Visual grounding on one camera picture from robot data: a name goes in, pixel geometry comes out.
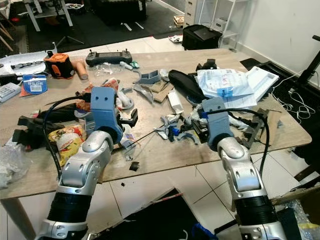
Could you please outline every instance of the gray 3d printed part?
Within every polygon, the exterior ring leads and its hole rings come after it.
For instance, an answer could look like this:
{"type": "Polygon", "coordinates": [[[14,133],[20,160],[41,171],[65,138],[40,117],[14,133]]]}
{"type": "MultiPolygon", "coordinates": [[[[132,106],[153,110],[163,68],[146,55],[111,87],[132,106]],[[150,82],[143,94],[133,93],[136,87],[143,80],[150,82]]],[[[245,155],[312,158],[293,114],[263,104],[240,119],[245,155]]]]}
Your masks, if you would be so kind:
{"type": "MultiPolygon", "coordinates": [[[[202,101],[202,108],[205,112],[211,112],[221,109],[226,109],[225,104],[221,97],[213,97],[208,100],[202,101]]],[[[229,135],[233,137],[234,134],[231,132],[229,127],[228,112],[220,112],[215,114],[208,114],[208,129],[209,139],[208,145],[213,151],[217,151],[217,145],[214,144],[214,140],[218,136],[229,135]]]]}
{"type": "Polygon", "coordinates": [[[161,79],[161,76],[158,72],[158,70],[152,71],[150,73],[141,74],[139,81],[137,81],[138,84],[155,84],[156,82],[159,82],[161,79]]]}
{"type": "Polygon", "coordinates": [[[184,133],[180,133],[180,134],[176,137],[176,139],[177,139],[178,141],[180,141],[182,138],[190,138],[190,139],[192,139],[192,140],[194,141],[194,144],[195,144],[195,145],[199,145],[199,144],[200,144],[199,139],[198,139],[195,135],[193,135],[192,133],[184,132],[184,133]]]}
{"type": "Polygon", "coordinates": [[[133,89],[136,90],[137,92],[141,93],[143,96],[145,96],[146,99],[148,99],[148,101],[150,103],[154,102],[154,95],[152,94],[152,92],[151,91],[147,91],[140,84],[138,84],[138,83],[134,84],[133,89]]]}

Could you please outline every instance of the table leg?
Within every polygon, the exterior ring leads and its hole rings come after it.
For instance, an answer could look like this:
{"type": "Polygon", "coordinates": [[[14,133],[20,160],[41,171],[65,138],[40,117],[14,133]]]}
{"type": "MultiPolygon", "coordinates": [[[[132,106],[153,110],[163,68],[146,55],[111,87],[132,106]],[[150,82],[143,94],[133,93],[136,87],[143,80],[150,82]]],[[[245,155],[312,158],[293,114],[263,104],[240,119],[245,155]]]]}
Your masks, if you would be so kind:
{"type": "Polygon", "coordinates": [[[26,11],[27,11],[28,14],[29,14],[29,17],[31,18],[31,21],[32,21],[32,23],[33,23],[33,26],[34,26],[35,30],[36,30],[37,32],[40,32],[40,28],[39,28],[39,26],[38,26],[37,20],[35,19],[35,15],[34,15],[34,13],[32,12],[32,9],[31,9],[29,3],[25,4],[25,8],[26,8],[26,11]]]}
{"type": "Polygon", "coordinates": [[[67,9],[67,7],[66,7],[65,0],[61,0],[61,5],[62,5],[62,9],[63,9],[64,14],[65,14],[65,17],[66,17],[66,19],[68,20],[68,24],[69,24],[70,27],[72,27],[72,26],[73,26],[73,23],[72,23],[72,21],[71,21],[71,18],[70,18],[68,9],[67,9]]]}
{"type": "Polygon", "coordinates": [[[19,198],[1,199],[1,204],[27,240],[34,240],[35,230],[19,198]]]}
{"type": "Polygon", "coordinates": [[[6,47],[13,52],[14,50],[10,47],[10,45],[6,42],[6,40],[3,39],[2,36],[0,36],[0,40],[4,43],[4,45],[6,45],[6,47]]]}

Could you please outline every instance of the white tile floor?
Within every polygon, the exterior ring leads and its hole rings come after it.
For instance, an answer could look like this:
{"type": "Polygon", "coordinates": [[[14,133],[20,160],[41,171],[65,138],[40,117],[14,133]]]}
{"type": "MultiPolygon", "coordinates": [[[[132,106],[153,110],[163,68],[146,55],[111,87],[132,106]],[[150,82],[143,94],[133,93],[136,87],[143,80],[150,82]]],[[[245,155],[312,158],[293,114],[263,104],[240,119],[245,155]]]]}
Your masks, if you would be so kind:
{"type": "MultiPolygon", "coordinates": [[[[98,52],[111,52],[121,51],[125,48],[131,53],[184,50],[181,45],[174,44],[166,38],[155,39],[153,37],[92,47],[91,49],[98,52]]],[[[86,56],[88,50],[77,50],[68,54],[70,56],[86,56]]],[[[235,57],[239,61],[249,58],[242,52],[237,52],[235,57]]],[[[262,154],[252,156],[256,167],[259,167],[261,157],[262,154]]],[[[291,188],[298,186],[300,183],[293,176],[306,166],[303,159],[286,150],[269,153],[263,174],[269,196],[275,197],[284,194],[291,188]]],[[[87,217],[89,229],[91,232],[99,232],[103,228],[112,226],[175,187],[184,193],[185,200],[200,223],[213,231],[216,227],[234,219],[234,213],[230,211],[231,193],[226,180],[222,163],[218,161],[98,185],[87,217]]],[[[39,230],[42,220],[48,215],[53,196],[54,193],[47,193],[20,199],[36,232],[39,230]]],[[[24,239],[1,205],[0,220],[1,240],[24,239]]]]}

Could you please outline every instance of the black cable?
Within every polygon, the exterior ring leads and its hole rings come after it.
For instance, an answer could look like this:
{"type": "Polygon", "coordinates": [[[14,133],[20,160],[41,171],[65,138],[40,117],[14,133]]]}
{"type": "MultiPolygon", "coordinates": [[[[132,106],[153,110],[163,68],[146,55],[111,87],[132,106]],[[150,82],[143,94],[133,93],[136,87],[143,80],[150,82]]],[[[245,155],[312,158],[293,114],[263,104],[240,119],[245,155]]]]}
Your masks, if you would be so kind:
{"type": "Polygon", "coordinates": [[[245,109],[245,108],[220,109],[220,110],[215,110],[215,111],[207,111],[206,114],[209,115],[209,114],[218,114],[218,113],[224,113],[224,112],[246,112],[246,113],[256,115],[258,118],[260,118],[263,121],[264,127],[265,127],[265,132],[266,132],[266,141],[265,141],[264,152],[263,152],[263,156],[262,156],[262,160],[261,160],[260,170],[259,170],[259,173],[262,177],[262,173],[263,173],[263,169],[264,169],[264,165],[265,165],[265,161],[266,161],[266,157],[267,157],[267,153],[268,153],[269,142],[270,142],[270,131],[269,131],[267,119],[264,118],[264,116],[262,114],[260,114],[256,111],[253,111],[253,110],[245,109]]]}
{"type": "Polygon", "coordinates": [[[49,142],[49,139],[48,139],[48,134],[47,134],[47,119],[49,117],[49,115],[51,114],[51,112],[54,110],[54,108],[56,106],[58,106],[59,104],[62,104],[66,101],[69,101],[69,100],[74,100],[74,99],[80,99],[81,97],[79,96],[71,96],[71,97],[67,97],[67,98],[64,98],[62,100],[59,100],[57,102],[55,102],[50,108],[49,110],[46,112],[46,115],[44,116],[44,119],[43,119],[43,123],[42,123],[42,130],[43,130],[43,135],[44,135],[44,139],[48,145],[48,148],[49,148],[49,151],[53,157],[53,160],[54,160],[54,164],[55,164],[55,167],[56,167],[56,170],[58,172],[58,179],[60,179],[61,177],[61,174],[62,174],[62,170],[61,170],[61,167],[60,167],[60,163],[59,163],[59,160],[57,158],[57,155],[55,154],[54,152],[54,149],[52,148],[50,142],[49,142]]]}

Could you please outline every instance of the white cable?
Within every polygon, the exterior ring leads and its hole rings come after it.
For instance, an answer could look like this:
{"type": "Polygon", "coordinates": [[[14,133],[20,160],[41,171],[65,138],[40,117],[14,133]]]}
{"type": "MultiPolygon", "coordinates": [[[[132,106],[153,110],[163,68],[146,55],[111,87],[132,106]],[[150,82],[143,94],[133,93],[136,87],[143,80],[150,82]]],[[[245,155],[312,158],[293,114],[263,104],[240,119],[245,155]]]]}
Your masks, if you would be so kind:
{"type": "Polygon", "coordinates": [[[297,72],[295,75],[292,75],[291,77],[288,77],[286,79],[283,79],[277,86],[274,86],[273,89],[272,89],[272,92],[274,92],[275,88],[277,88],[278,86],[280,86],[284,81],[288,80],[288,79],[291,79],[293,78],[294,76],[297,76],[298,74],[302,73],[304,70],[301,70],[300,72],[297,72]]]}
{"type": "Polygon", "coordinates": [[[318,83],[318,89],[319,89],[319,73],[317,71],[315,71],[316,73],[316,81],[318,83]]]}
{"type": "Polygon", "coordinates": [[[181,238],[179,240],[188,240],[188,232],[183,229],[183,232],[185,233],[185,238],[181,238]]]}
{"type": "MultiPolygon", "coordinates": [[[[300,72],[296,73],[295,75],[293,75],[293,76],[291,76],[291,77],[288,77],[288,78],[282,80],[277,86],[274,86],[274,87],[272,88],[272,92],[271,92],[271,95],[274,97],[274,99],[277,100],[277,102],[280,103],[281,106],[282,106],[285,110],[287,110],[288,112],[296,113],[296,118],[297,118],[299,124],[301,124],[301,122],[302,122],[301,119],[309,119],[309,118],[311,117],[311,114],[315,114],[316,111],[315,111],[313,108],[311,108],[311,107],[309,107],[308,105],[306,105],[305,102],[304,102],[304,100],[303,100],[302,97],[300,96],[300,94],[297,93],[296,91],[294,91],[292,94],[290,94],[290,98],[291,98],[292,100],[294,100],[294,101],[302,104],[302,105],[299,106],[298,111],[293,111],[294,106],[293,106],[292,104],[285,103],[284,101],[281,101],[278,97],[276,97],[276,96],[274,95],[274,90],[275,90],[275,88],[277,88],[278,86],[280,86],[284,81],[293,78],[294,76],[300,74],[300,73],[303,72],[303,71],[304,71],[304,70],[301,70],[300,72]],[[299,96],[299,98],[300,98],[301,101],[293,98],[293,97],[292,97],[293,94],[297,94],[297,95],[299,96]]],[[[318,76],[317,79],[318,79],[318,89],[319,89],[319,74],[318,74],[317,72],[316,72],[316,74],[317,74],[317,76],[318,76]]]]}

